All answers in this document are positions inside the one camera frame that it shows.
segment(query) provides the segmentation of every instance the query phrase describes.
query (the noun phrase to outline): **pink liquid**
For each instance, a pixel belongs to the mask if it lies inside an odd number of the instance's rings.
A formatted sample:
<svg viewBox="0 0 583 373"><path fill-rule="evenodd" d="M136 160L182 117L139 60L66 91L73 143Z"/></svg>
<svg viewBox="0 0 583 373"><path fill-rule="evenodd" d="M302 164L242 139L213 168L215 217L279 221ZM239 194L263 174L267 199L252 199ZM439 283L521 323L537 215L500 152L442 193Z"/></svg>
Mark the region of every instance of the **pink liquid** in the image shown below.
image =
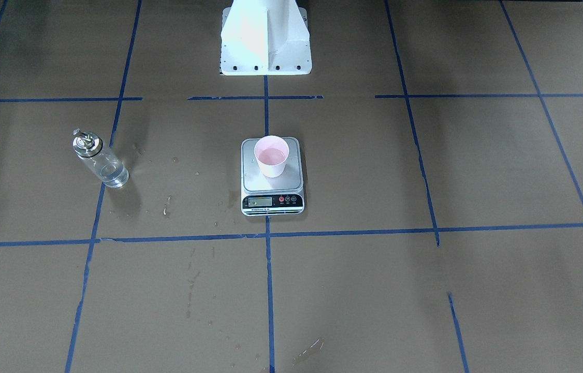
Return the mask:
<svg viewBox="0 0 583 373"><path fill-rule="evenodd" d="M285 155L282 153L282 151L270 147L268 149L264 149L258 158L260 162L265 163L266 165L274 166L282 163L282 161L285 160Z"/></svg>

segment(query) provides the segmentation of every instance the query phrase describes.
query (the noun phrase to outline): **digital scale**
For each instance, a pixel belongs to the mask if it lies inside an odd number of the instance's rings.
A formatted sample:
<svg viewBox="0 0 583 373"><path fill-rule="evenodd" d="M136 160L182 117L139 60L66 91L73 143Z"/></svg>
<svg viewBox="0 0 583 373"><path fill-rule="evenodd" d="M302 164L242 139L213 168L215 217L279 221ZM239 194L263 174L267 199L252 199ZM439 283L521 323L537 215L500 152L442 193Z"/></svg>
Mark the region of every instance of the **digital scale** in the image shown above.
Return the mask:
<svg viewBox="0 0 583 373"><path fill-rule="evenodd" d="M301 146L293 137L283 139L289 145L289 158L278 177L261 174L254 158L254 145L259 139L241 144L241 211L249 217L300 214L305 210Z"/></svg>

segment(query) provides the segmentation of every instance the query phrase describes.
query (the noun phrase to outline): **bottle cap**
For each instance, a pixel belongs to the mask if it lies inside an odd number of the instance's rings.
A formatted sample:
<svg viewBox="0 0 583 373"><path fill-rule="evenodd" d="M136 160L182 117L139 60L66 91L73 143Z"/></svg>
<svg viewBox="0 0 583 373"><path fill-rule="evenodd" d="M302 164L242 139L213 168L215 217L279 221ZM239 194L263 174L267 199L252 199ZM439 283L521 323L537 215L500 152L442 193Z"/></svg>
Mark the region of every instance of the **bottle cap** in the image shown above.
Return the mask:
<svg viewBox="0 0 583 373"><path fill-rule="evenodd" d="M79 128L73 131L73 150L79 156L88 158L103 150L103 140L93 132L83 132Z"/></svg>

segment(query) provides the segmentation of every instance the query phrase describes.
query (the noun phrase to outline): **water droplet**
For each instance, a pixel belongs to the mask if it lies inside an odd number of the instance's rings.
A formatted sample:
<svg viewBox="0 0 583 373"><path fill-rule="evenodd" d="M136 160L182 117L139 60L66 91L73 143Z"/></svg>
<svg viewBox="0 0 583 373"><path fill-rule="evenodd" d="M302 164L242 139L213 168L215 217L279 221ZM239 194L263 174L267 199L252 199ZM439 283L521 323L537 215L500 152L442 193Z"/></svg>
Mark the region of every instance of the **water droplet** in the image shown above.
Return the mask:
<svg viewBox="0 0 583 373"><path fill-rule="evenodd" d="M306 361L310 358L311 355L318 353L322 347L324 347L324 338L319 337L310 347L308 347L305 351L301 352L291 365L298 365Z"/></svg>

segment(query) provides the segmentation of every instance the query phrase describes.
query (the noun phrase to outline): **pink paper cup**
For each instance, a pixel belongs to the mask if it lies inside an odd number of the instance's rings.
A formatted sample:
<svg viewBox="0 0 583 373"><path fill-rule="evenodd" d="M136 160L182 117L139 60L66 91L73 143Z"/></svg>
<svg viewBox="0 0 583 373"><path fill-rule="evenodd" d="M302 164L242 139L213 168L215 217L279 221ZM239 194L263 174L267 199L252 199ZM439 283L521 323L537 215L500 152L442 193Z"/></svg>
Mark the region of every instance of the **pink paper cup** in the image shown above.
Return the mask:
<svg viewBox="0 0 583 373"><path fill-rule="evenodd" d="M285 170L289 158L289 145L282 137L262 137L254 145L254 157L261 174L265 177L278 177Z"/></svg>

